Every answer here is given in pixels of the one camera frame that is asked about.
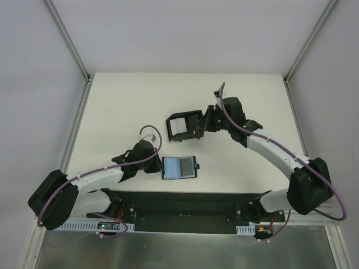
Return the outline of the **black plastic card tray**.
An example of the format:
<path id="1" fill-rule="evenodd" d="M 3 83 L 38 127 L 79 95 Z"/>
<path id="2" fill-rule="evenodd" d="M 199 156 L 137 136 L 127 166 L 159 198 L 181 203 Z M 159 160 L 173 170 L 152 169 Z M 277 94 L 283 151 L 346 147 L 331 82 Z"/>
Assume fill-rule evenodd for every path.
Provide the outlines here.
<path id="1" fill-rule="evenodd" d="M 165 120 L 169 142 L 182 142 L 190 139 L 200 139 L 204 131 L 197 127 L 203 117 L 202 110 L 174 113 Z"/>

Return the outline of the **blue leather card holder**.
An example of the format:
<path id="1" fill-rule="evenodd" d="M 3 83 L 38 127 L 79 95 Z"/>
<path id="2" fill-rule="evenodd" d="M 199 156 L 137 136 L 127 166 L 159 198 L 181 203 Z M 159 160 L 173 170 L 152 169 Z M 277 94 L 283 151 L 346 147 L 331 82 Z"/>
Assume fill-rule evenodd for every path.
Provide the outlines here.
<path id="1" fill-rule="evenodd" d="M 199 163 L 196 161 L 195 156 L 187 156 L 192 157 L 193 164 L 194 164 L 194 176 L 193 177 L 187 177 L 187 178 L 197 178 L 197 171 L 200 169 Z M 181 171 L 180 171 L 180 158 L 184 157 L 163 157 L 162 163 L 163 163 L 163 170 L 162 170 L 162 179 L 164 180 L 178 180 L 178 179 L 187 179 L 181 177 Z"/>

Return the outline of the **dark credit card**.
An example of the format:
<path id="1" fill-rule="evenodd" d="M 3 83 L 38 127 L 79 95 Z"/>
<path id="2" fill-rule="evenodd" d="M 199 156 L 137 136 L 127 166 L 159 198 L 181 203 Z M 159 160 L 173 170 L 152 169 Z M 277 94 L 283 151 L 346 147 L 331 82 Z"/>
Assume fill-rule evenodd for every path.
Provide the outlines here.
<path id="1" fill-rule="evenodd" d="M 194 176 L 195 172 L 194 172 L 194 164 L 192 157 L 180 158 L 179 165 L 180 165 L 181 177 L 187 178 Z"/>

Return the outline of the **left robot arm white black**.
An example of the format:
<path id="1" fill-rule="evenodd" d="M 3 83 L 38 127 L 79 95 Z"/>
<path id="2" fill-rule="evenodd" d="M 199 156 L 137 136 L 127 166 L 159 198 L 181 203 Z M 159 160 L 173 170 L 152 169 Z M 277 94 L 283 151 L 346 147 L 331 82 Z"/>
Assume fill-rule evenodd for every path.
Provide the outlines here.
<path id="1" fill-rule="evenodd" d="M 92 171 L 74 175 L 59 169 L 50 172 L 27 202 L 38 218 L 37 225 L 54 230 L 69 218 L 82 216 L 120 220 L 123 204 L 110 185 L 133 178 L 140 170 L 159 172 L 158 151 L 151 142 L 140 140 L 133 149 Z"/>

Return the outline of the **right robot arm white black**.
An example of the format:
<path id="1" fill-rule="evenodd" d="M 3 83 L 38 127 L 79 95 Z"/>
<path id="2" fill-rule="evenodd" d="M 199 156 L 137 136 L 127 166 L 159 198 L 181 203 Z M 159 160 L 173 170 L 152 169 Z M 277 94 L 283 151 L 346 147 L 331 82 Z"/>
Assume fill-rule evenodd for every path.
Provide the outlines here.
<path id="1" fill-rule="evenodd" d="M 295 210 L 307 215 L 333 197 L 328 187 L 330 176 L 326 162 L 319 157 L 311 160 L 290 154 L 272 143 L 262 125 L 246 118 L 237 98 L 225 98 L 223 104 L 209 105 L 196 126 L 208 132 L 227 131 L 232 140 L 267 159 L 289 180 L 287 189 L 267 191 L 253 201 L 255 219 L 265 221 L 279 210 Z"/>

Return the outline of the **white cards stack in tray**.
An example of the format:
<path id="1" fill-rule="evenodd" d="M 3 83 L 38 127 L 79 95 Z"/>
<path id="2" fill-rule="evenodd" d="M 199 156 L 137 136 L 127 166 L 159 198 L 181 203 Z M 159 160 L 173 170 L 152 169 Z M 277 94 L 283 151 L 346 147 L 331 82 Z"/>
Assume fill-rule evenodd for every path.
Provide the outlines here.
<path id="1" fill-rule="evenodd" d="M 184 118 L 171 119 L 169 122 L 171 126 L 172 135 L 177 135 L 180 133 L 187 132 L 186 121 Z"/>

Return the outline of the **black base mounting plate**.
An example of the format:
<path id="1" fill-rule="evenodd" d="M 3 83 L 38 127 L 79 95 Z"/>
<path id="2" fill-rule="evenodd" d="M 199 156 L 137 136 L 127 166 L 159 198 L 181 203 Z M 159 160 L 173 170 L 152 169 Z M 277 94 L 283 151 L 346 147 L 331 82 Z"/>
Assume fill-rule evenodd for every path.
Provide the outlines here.
<path id="1" fill-rule="evenodd" d="M 235 234 L 247 226 L 242 217 L 256 193 L 135 192 L 105 190 L 111 205 L 99 210 L 134 225 L 135 231 L 160 233 Z"/>

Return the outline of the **right aluminium frame post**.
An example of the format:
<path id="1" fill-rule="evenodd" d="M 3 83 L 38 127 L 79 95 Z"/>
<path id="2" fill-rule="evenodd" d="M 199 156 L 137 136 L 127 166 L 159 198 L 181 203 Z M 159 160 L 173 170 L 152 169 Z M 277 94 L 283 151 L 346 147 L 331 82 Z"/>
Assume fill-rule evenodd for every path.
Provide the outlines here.
<path id="1" fill-rule="evenodd" d="M 305 59 L 305 56 L 310 51 L 311 47 L 313 46 L 315 40 L 321 33 L 321 30 L 325 26 L 326 22 L 328 21 L 329 17 L 332 15 L 334 10 L 336 9 L 337 5 L 340 3 L 340 0 L 330 0 L 325 5 L 323 11 L 321 12 L 319 18 L 315 22 L 312 30 L 310 31 L 309 35 L 307 36 L 304 44 L 302 45 L 300 51 L 298 52 L 297 56 L 295 57 L 293 63 L 291 64 L 288 72 L 283 77 L 283 82 L 287 85 L 292 77 L 294 76 L 295 72 L 297 71 L 298 67 Z"/>

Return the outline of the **aluminium frame post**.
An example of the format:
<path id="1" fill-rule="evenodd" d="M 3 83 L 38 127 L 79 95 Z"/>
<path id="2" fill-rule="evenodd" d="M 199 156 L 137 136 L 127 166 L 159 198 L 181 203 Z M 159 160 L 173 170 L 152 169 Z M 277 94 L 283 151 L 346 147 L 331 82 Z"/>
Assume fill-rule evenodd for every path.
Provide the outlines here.
<path id="1" fill-rule="evenodd" d="M 313 46 L 315 40 L 321 33 L 321 30 L 325 26 L 326 22 L 328 21 L 329 17 L 332 15 L 334 10 L 336 9 L 337 5 L 340 3 L 340 0 L 330 0 L 325 5 L 323 11 L 321 12 L 319 18 L 315 22 L 312 30 L 310 31 L 309 35 L 307 36 L 304 44 L 302 45 L 300 51 L 298 52 L 297 56 L 295 57 L 293 63 L 291 64 L 288 72 L 283 77 L 283 82 L 287 85 L 292 77 L 294 76 L 295 72 L 297 71 L 298 67 L 305 59 L 305 56 L 310 51 L 311 47 Z"/>
<path id="2" fill-rule="evenodd" d="M 72 38 L 70 37 L 66 26 L 54 4 L 51 0 L 43 0 L 42 3 L 46 7 L 55 27 L 57 28 L 61 39 L 63 40 L 70 56 L 75 62 L 76 67 L 81 73 L 81 76 L 86 82 L 89 82 L 91 79 L 91 74 L 89 73 L 88 69 L 85 67 L 84 62 L 82 61 L 80 54 L 78 53 L 78 50 L 76 49 L 75 44 L 72 41 Z"/>

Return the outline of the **left aluminium frame post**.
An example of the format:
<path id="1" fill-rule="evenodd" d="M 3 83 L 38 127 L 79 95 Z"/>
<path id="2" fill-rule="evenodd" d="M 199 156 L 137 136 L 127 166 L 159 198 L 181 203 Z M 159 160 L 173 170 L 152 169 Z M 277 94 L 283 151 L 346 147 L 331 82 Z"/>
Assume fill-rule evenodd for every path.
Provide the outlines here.
<path id="1" fill-rule="evenodd" d="M 51 0 L 43 0 L 42 3 L 46 7 L 55 27 L 57 28 L 61 39 L 63 40 L 70 56 L 75 62 L 76 67 L 81 73 L 81 76 L 86 82 L 89 82 L 91 79 L 91 74 L 89 73 L 88 69 L 85 67 L 84 62 L 82 61 L 80 54 L 78 53 L 78 50 L 76 49 L 75 44 L 72 41 L 72 38 L 70 37 L 66 26 L 54 4 Z"/>

